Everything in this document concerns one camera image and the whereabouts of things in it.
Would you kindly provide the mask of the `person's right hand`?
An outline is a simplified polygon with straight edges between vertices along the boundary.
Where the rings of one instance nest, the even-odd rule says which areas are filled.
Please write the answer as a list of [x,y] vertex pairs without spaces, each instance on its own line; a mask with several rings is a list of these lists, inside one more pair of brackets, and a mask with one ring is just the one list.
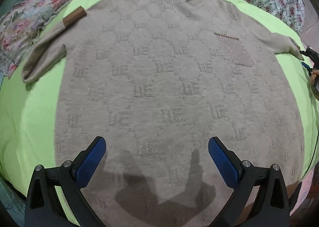
[[313,69],[310,76],[310,84],[313,85],[315,80],[319,77],[319,70]]

